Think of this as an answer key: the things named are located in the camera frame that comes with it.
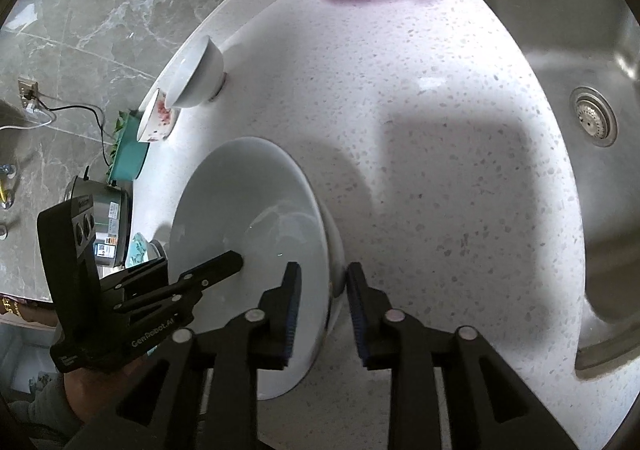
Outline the person left hand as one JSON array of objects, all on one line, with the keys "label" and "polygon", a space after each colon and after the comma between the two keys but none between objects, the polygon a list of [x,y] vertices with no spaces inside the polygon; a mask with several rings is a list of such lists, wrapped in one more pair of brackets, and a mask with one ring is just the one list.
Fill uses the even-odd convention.
[{"label": "person left hand", "polygon": [[76,369],[63,375],[65,397],[70,410],[82,425],[90,423],[97,415],[119,399],[124,398],[148,363],[143,355],[127,363],[113,373],[88,369]]}]

